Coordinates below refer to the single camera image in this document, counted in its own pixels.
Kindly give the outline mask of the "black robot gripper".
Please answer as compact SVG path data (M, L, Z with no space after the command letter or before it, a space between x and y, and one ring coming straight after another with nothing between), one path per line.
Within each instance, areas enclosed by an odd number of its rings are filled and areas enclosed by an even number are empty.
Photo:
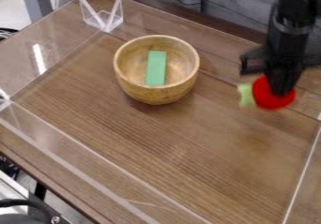
M266 42L241 54L241 75L265 73L272 93L287 96L305 68L321 66L321 51L309 52L312 25L270 24Z

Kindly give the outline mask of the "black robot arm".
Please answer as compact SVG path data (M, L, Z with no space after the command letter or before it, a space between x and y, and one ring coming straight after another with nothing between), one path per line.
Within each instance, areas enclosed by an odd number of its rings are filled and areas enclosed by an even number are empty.
M309 46L321 0L277 0L265 43L241 54L241 75L264 73L277 97L291 93L307 68L321 66L321 48Z

